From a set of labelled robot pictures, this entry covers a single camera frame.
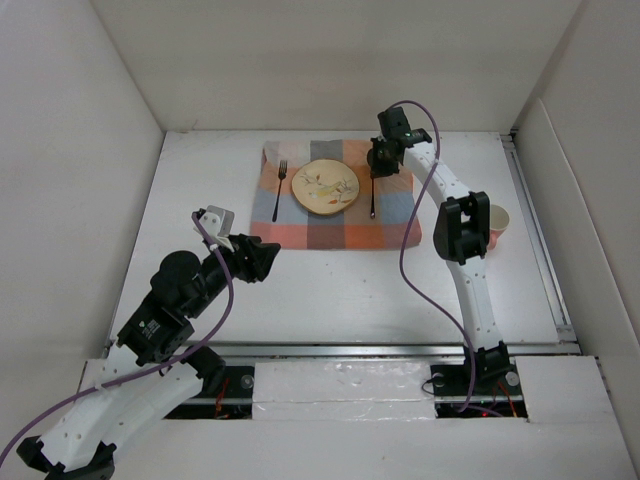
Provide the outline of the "pink ceramic cup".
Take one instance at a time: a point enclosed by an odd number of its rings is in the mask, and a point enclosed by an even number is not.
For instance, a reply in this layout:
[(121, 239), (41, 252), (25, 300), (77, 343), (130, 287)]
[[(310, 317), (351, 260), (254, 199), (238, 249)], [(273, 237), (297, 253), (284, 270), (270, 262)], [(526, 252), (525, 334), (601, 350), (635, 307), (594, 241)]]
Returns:
[(489, 250), (493, 250), (497, 246), (500, 236), (507, 230), (509, 224), (509, 212), (500, 205), (492, 204), (489, 217)]

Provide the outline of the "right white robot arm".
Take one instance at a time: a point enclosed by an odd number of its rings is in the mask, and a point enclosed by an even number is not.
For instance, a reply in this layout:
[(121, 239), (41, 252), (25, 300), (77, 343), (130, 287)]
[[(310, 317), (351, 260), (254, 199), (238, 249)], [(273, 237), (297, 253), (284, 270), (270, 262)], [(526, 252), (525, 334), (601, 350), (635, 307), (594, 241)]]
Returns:
[(490, 199), (467, 187), (440, 159), (440, 135), (414, 129), (397, 102), (378, 114), (380, 134), (367, 154), (371, 177), (384, 178), (408, 169), (438, 207), (433, 243), (451, 272), (464, 328), (462, 381), (473, 393), (494, 387), (511, 363), (495, 322), (486, 261), (490, 241)]

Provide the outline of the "beige floral ceramic plate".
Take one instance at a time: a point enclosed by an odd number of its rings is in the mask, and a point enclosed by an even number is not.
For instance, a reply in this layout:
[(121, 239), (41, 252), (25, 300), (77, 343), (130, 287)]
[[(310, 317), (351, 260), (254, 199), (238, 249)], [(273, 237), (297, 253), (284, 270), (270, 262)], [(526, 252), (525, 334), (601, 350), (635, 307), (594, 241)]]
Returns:
[(331, 216), (355, 202), (360, 182), (356, 173), (344, 163), (318, 159), (295, 173), (291, 190), (300, 206), (309, 213)]

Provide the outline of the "checkered orange blue cloth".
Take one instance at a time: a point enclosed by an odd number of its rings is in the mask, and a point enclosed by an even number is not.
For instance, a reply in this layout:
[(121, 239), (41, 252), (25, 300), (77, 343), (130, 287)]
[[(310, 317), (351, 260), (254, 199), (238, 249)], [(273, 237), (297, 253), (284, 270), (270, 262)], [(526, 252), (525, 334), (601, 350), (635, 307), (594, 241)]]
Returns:
[[(418, 220), (410, 221), (415, 205), (414, 181), (404, 167), (398, 174), (375, 180), (376, 218), (370, 219), (370, 168), (366, 155), (369, 140), (339, 139), (311, 141), (267, 141), (262, 148), (261, 175), (251, 214), (250, 233), (265, 242), (294, 250), (397, 250), (406, 231), (408, 245), (422, 240)], [(350, 167), (360, 182), (358, 198), (348, 208), (331, 216), (309, 213), (295, 199), (291, 182), (307, 163), (333, 159)], [(278, 190), (278, 165), (288, 161), (278, 218), (271, 221)]]

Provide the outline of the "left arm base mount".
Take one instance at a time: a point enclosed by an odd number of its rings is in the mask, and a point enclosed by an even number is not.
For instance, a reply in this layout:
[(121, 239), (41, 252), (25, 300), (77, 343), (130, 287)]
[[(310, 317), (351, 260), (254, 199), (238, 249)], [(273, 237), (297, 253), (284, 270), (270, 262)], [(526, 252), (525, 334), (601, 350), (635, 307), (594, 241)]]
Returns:
[(254, 366), (228, 366), (215, 390), (203, 391), (174, 408), (168, 420), (245, 420), (252, 417)]

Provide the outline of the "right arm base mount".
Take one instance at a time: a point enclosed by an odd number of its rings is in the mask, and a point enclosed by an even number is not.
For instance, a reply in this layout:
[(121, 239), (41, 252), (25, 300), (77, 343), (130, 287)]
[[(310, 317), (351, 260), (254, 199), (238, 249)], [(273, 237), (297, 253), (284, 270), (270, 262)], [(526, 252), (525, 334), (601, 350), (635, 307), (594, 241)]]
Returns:
[(528, 417), (520, 377), (515, 364), (489, 380), (477, 381), (469, 393), (469, 379), (463, 365), (435, 364), (422, 390), (434, 399), (436, 417), (520, 418)]

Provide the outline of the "black metal spoon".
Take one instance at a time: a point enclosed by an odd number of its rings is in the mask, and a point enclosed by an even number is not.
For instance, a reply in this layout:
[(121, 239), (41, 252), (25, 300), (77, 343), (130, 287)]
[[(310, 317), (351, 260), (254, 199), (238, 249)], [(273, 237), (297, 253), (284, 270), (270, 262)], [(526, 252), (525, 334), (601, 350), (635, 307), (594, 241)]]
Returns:
[(371, 196), (370, 196), (370, 219), (376, 218), (376, 200), (375, 200), (375, 178), (370, 177)]

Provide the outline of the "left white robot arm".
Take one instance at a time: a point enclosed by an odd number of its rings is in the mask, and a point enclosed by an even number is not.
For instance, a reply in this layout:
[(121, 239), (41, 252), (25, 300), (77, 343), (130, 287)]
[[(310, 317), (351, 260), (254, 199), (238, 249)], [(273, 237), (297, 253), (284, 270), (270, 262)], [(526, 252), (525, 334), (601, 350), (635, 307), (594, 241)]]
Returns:
[(187, 346), (192, 320), (234, 280), (266, 279), (281, 247), (232, 235), (205, 259), (167, 255), (151, 290), (117, 334), (93, 386), (59, 402), (68, 410), (39, 436), (18, 434), (17, 455), (48, 479), (108, 479), (132, 439), (196, 395), (222, 387), (225, 361), (205, 340)]

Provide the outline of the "black metal fork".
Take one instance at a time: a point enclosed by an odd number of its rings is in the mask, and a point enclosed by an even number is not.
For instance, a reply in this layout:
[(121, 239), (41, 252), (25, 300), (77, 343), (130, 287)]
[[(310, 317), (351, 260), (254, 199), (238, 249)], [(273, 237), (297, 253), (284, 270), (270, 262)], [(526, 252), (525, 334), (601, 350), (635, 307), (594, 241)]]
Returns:
[(278, 190), (277, 190), (277, 194), (276, 194), (276, 200), (275, 200), (275, 204), (274, 204), (274, 209), (273, 209), (272, 216), (271, 216), (271, 221), (273, 223), (275, 223), (277, 221), (277, 218), (278, 218), (278, 211), (279, 211), (279, 203), (280, 203), (282, 185), (283, 185), (284, 180), (287, 177), (287, 172), (288, 172), (288, 161), (287, 160), (281, 160), (279, 162), (278, 172), (277, 172)]

